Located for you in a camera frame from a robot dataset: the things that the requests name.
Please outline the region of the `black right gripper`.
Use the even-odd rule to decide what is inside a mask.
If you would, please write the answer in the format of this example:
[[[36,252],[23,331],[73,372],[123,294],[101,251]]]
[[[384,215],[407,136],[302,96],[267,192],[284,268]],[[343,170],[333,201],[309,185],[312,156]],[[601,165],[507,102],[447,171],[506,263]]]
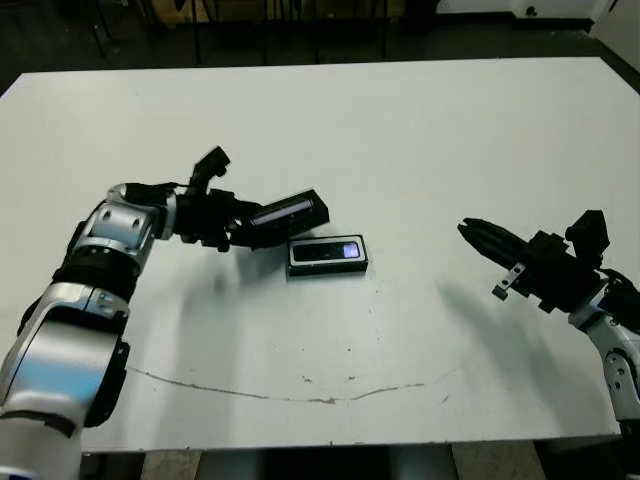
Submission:
[[[508,270],[492,290],[501,300],[514,290],[538,298],[546,313],[555,309],[572,313],[604,285],[593,267],[568,253],[568,245],[557,234],[539,231],[525,242],[501,226],[469,217],[457,229],[479,254]]]

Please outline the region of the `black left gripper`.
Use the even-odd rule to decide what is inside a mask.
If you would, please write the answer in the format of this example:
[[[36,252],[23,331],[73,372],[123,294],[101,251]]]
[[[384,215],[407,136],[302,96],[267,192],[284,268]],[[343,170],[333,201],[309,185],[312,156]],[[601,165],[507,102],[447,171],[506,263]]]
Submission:
[[[276,230],[230,226],[236,217],[250,217],[262,208],[260,203],[237,199],[230,191],[187,188],[177,196],[173,233],[183,243],[200,243],[222,253],[228,252],[231,245],[251,250],[278,246],[281,234]]]

